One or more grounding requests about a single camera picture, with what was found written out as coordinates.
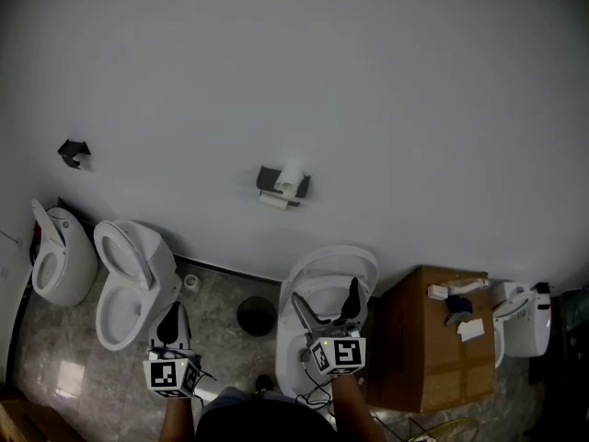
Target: white wall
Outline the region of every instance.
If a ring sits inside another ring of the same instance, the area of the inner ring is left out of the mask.
[[[563,284],[589,262],[589,0],[1,2],[0,99],[96,221],[276,278],[334,243],[385,277]],[[313,191],[283,213],[254,181],[288,157]]]
[[[6,377],[6,359],[13,324],[29,279],[29,245],[35,219],[30,199],[48,200],[47,181],[9,122],[0,118],[0,229],[22,239],[20,247],[0,235],[0,384]]]

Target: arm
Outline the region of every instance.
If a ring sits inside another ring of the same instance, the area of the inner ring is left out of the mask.
[[[191,398],[169,400],[159,442],[192,442],[193,440]]]
[[[331,383],[338,434],[345,440],[385,442],[385,435],[370,414],[356,377],[344,375]]]

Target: black shirt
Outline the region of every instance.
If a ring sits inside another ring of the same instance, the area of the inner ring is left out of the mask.
[[[215,408],[196,430],[197,442],[209,441],[338,441],[338,433],[315,411],[291,402],[252,400]]]

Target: person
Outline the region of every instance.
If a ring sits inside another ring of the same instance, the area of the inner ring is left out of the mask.
[[[229,387],[207,404],[196,435],[191,399],[168,401],[159,442],[384,442],[385,435],[370,414],[355,376],[336,377],[331,388],[337,432],[321,414],[272,391],[270,379],[262,376],[256,382],[256,397]]]

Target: robotic arm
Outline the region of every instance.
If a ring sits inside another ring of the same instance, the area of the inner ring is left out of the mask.
[[[368,307],[364,289],[357,278],[352,279],[350,294],[335,320],[320,320],[306,300],[293,293],[294,310],[306,329],[308,354],[313,355],[321,375],[345,375],[354,373],[366,363],[366,339],[360,337]]]
[[[179,301],[157,315],[148,342],[147,388],[163,398],[190,398],[201,374],[201,356],[191,350],[191,326]]]

